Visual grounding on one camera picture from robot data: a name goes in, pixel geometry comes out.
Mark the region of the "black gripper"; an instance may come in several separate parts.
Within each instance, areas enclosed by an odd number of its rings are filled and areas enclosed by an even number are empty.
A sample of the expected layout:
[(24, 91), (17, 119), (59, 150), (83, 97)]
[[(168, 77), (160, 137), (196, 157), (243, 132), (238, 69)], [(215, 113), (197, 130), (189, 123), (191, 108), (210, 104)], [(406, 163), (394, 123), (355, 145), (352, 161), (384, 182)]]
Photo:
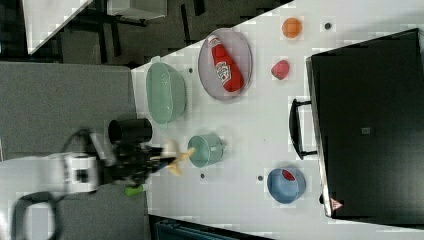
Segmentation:
[(104, 160), (99, 170), (101, 184), (123, 181), (141, 185), (152, 172), (173, 163), (175, 157), (153, 158), (157, 149), (146, 144), (113, 144), (112, 161)]

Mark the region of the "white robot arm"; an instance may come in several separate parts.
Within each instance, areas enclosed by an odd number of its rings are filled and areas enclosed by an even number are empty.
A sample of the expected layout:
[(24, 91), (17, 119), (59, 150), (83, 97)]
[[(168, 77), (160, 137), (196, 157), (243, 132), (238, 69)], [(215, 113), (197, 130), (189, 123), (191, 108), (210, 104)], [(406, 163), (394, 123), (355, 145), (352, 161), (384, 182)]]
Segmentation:
[(63, 219), (59, 202), (68, 195), (93, 193), (122, 182), (125, 194), (142, 190), (145, 180), (163, 168), (178, 175), (181, 152), (167, 140), (161, 147), (89, 140), (80, 151), (63, 148), (47, 156), (27, 156), (1, 163), (1, 240), (57, 240)]

